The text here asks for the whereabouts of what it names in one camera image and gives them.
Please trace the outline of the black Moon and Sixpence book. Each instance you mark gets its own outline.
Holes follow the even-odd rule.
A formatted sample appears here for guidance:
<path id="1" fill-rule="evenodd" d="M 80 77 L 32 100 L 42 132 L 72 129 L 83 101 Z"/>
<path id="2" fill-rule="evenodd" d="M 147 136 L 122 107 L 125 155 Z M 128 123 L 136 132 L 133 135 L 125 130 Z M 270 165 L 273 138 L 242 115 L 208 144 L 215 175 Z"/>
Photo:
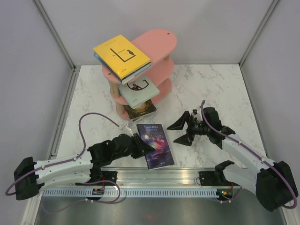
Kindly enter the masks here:
<path id="1" fill-rule="evenodd" d="M 153 111 L 153 112 L 146 113 L 146 114 L 144 114 L 144 115 L 140 115 L 139 117 L 136 117 L 136 118 L 132 119 L 131 121 L 132 121 L 132 122 L 135 122 L 135 121 L 141 120 L 141 119 L 143 119 L 143 118 L 145 118 L 145 117 L 147 117 L 147 116 L 150 116 L 150 115 L 152 115 L 152 114 L 154 114 L 154 113 L 156 113 L 156 112 L 157 112 L 157 111 Z"/>

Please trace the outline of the purple book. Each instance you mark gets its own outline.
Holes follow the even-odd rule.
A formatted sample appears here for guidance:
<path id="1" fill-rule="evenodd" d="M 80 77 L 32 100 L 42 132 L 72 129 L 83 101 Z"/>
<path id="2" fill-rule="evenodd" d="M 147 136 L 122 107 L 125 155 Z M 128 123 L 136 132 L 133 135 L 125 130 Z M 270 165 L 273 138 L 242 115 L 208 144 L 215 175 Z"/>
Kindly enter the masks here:
<path id="1" fill-rule="evenodd" d="M 161 124 L 137 124 L 136 128 L 140 138 L 155 149 L 145 155 L 149 170 L 175 165 L 172 151 Z"/>

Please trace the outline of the yellow Little Prince book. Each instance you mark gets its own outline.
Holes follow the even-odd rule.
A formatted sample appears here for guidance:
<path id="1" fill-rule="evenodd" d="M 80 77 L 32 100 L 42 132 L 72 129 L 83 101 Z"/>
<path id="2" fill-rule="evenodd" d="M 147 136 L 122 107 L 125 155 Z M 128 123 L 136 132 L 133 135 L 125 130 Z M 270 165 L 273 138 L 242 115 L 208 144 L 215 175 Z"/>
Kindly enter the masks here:
<path id="1" fill-rule="evenodd" d="M 151 59 L 123 35 L 117 35 L 93 48 L 120 78 L 151 63 Z"/>

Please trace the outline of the green fantasy cover book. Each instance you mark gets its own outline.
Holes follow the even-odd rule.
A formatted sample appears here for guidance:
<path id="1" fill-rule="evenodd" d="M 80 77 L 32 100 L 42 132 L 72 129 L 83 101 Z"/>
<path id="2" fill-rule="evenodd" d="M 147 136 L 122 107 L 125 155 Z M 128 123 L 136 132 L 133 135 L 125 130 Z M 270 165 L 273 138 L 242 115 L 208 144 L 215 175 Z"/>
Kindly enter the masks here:
<path id="1" fill-rule="evenodd" d="M 144 117 L 148 114 L 152 114 L 157 110 L 151 100 L 142 103 L 140 106 L 136 107 L 135 109 L 131 108 L 129 105 L 125 105 L 124 108 L 130 120 L 137 120 L 138 118 Z"/>

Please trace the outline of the blue 20000 Leagues book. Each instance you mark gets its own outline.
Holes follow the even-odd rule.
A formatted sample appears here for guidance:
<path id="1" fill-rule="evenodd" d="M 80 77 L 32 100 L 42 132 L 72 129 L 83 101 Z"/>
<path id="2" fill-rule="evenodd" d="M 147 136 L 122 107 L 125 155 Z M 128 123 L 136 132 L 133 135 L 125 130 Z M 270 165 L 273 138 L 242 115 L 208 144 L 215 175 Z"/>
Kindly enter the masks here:
<path id="1" fill-rule="evenodd" d="M 151 67 L 151 63 L 149 63 L 149 64 L 137 69 L 136 71 L 126 75 L 125 77 L 120 78 L 113 70 L 111 70 L 111 68 L 99 57 L 99 55 L 96 52 L 94 52 L 93 54 L 94 54 L 94 57 L 98 61 L 100 61 L 102 63 L 102 65 L 105 66 L 109 70 L 109 73 L 111 74 L 110 76 L 114 75 L 122 84 L 128 83 L 129 81 L 134 79 L 136 76 L 142 74 L 145 70 L 147 70 Z"/>

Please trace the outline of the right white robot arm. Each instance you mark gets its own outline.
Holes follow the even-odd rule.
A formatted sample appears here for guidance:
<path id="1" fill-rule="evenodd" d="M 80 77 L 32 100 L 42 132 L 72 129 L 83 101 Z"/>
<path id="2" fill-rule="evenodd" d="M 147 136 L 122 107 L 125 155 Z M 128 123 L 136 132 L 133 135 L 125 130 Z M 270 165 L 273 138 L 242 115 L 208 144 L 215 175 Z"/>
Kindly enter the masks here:
<path id="1" fill-rule="evenodd" d="M 195 136 L 206 136 L 221 150 L 238 159 L 244 168 L 227 160 L 215 166 L 214 179 L 218 184 L 232 182 L 255 194 L 259 203 L 268 211 L 280 207 L 295 209 L 299 196 L 290 166 L 284 162 L 263 157 L 231 128 L 222 125 L 218 112 L 213 107 L 201 107 L 185 111 L 167 130 L 182 130 L 186 133 L 174 142 L 191 146 Z"/>

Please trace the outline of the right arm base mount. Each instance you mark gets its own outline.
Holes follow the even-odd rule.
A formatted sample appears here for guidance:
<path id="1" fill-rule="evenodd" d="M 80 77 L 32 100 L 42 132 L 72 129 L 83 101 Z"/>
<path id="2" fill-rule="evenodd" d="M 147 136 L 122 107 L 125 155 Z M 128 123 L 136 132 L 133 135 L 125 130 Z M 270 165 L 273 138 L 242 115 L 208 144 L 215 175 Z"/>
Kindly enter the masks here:
<path id="1" fill-rule="evenodd" d="M 203 187 L 217 187 L 217 201 L 224 203 L 226 201 L 232 201 L 233 198 L 239 193 L 239 189 L 237 193 L 234 193 L 235 187 L 238 185 L 229 182 L 226 180 L 219 179 L 214 171 L 200 171 L 198 172 L 198 177 L 195 179 L 196 184 Z"/>

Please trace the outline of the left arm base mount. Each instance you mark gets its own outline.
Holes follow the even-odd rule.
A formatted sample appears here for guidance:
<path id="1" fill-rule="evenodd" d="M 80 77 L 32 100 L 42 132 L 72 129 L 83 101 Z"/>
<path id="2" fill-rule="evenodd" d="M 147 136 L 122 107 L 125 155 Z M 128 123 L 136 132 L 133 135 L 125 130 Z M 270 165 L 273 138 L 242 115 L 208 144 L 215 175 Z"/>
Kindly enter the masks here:
<path id="1" fill-rule="evenodd" d="M 116 171 L 102 171 L 100 175 L 92 176 L 87 181 L 76 182 L 75 185 L 89 188 L 95 186 L 87 196 L 103 196 L 106 187 L 115 186 L 117 174 Z"/>

